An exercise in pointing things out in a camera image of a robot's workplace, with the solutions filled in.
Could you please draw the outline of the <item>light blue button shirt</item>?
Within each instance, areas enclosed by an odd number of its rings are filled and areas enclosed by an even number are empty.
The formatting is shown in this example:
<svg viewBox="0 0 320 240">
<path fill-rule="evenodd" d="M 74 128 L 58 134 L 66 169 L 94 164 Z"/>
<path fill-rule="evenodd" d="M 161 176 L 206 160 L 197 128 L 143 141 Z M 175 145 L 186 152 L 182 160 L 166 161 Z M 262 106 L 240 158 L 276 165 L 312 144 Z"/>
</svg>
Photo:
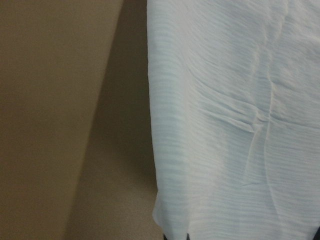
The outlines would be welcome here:
<svg viewBox="0 0 320 240">
<path fill-rule="evenodd" d="M 147 48 L 167 239 L 318 239 L 319 1 L 149 0 Z"/>
</svg>

